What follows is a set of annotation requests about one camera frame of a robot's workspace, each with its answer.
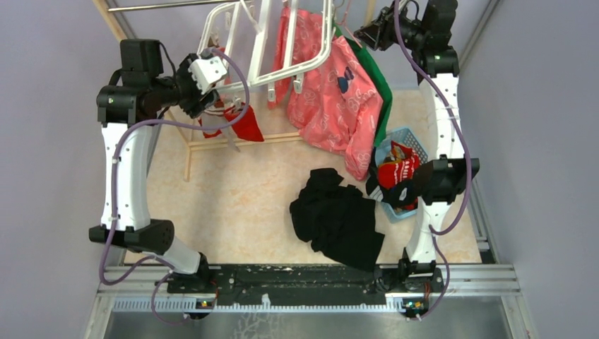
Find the red patterned sock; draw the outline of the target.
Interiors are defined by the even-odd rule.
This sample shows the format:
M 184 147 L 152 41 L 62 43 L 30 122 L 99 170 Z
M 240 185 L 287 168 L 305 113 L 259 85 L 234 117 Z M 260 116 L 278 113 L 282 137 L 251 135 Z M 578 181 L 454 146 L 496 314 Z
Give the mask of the red patterned sock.
M 402 181 L 412 179 L 420 166 L 420 156 L 413 148 L 395 141 L 391 141 L 390 146 L 383 162 L 377 166 L 377 179 L 385 189 L 392 189 Z

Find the dark navy short sock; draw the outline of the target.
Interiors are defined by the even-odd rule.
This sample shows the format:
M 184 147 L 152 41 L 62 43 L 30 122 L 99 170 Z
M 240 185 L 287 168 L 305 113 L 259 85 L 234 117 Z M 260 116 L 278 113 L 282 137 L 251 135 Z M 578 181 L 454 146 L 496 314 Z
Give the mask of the dark navy short sock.
M 412 179 L 399 182 L 389 191 L 388 203 L 392 208 L 413 210 L 417 206 L 417 190 Z

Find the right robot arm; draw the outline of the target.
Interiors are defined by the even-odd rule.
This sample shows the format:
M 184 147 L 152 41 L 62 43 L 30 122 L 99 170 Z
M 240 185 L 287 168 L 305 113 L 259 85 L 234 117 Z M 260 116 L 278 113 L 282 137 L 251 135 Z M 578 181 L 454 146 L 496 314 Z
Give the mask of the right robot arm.
M 365 188 L 370 198 L 393 207 L 415 206 L 415 226 L 397 271 L 383 270 L 377 279 L 387 290 L 440 290 L 442 276 L 434 240 L 457 226 L 458 220 L 447 228 L 442 223 L 458 197 L 462 203 L 456 217 L 464 214 L 472 180 L 480 169 L 480 161 L 470 155 L 465 144 L 459 120 L 460 69 L 458 54 L 450 45 L 457 8 L 457 1 L 428 1 L 422 15 L 409 18 L 408 2 L 393 1 L 377 19 L 355 32 L 372 49 L 384 51 L 400 45 L 417 74 L 429 124 L 431 150 L 411 178 L 386 184 L 379 170 L 369 168 Z

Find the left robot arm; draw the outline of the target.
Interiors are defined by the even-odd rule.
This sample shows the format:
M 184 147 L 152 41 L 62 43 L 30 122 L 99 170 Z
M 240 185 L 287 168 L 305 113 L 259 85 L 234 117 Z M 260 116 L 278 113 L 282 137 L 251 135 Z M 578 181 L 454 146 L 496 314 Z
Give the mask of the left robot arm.
M 163 63 L 169 57 L 160 41 L 125 39 L 119 48 L 121 66 L 96 98 L 106 154 L 106 197 L 89 240 L 103 245 L 102 260 L 113 247 L 146 254 L 170 268 L 172 291 L 203 292 L 212 282 L 206 256 L 179 240 L 171 221 L 150 216 L 148 156 L 163 114 L 178 107 L 198 117 L 217 100 L 215 84 L 227 69 L 211 48 L 189 54 L 165 76 Z

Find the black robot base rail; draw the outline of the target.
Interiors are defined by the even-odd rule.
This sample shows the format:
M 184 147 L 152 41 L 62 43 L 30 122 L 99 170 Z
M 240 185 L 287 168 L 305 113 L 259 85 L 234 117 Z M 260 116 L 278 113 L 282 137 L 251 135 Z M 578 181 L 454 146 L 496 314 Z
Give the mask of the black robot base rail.
M 91 323 L 117 311 L 197 315 L 232 312 L 418 312 L 453 298 L 498 297 L 508 319 L 521 315 L 515 270 L 503 264 L 438 266 L 431 275 L 401 279 L 395 265 L 366 273 L 341 265 L 222 264 L 206 277 L 156 265 L 113 266 L 116 285 L 101 286 Z

